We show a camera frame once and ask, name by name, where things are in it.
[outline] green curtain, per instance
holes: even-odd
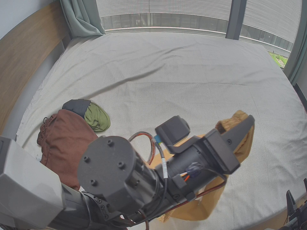
[[[302,0],[301,20],[284,73],[294,86],[307,60],[307,0]]]
[[[62,10],[73,37],[103,35],[96,0],[60,0]]]

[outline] wooden bed frame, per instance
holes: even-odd
[[[0,40],[0,134],[25,85],[63,39],[70,41],[59,0],[33,13]]]

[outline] building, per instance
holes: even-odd
[[[183,32],[225,37],[232,0],[97,0],[107,33]],[[290,55],[301,0],[247,0],[240,40]]]

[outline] mattress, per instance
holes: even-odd
[[[288,189],[295,199],[305,193],[307,115],[261,45],[181,33],[75,39],[28,106],[17,142],[33,157],[40,155],[36,138],[44,117],[78,98],[93,100],[109,114],[111,127],[98,135],[125,138],[154,133],[174,115],[188,122],[191,136],[239,109],[254,116],[251,153],[229,177],[211,216],[198,222],[154,220],[151,229],[246,229],[282,212]],[[133,145],[147,159],[148,141],[139,138]]]

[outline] grass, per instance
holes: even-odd
[[[283,56],[281,56],[281,55],[278,55],[278,54],[274,54],[274,53],[272,53],[272,52],[269,52],[269,54],[272,56],[272,58],[275,60],[275,62],[280,66],[280,67],[283,67],[278,61],[277,61],[277,59],[279,59],[279,60],[281,60],[283,63],[284,63],[284,65],[286,65],[286,63],[287,63],[287,58],[285,58],[285,57],[283,57]]]

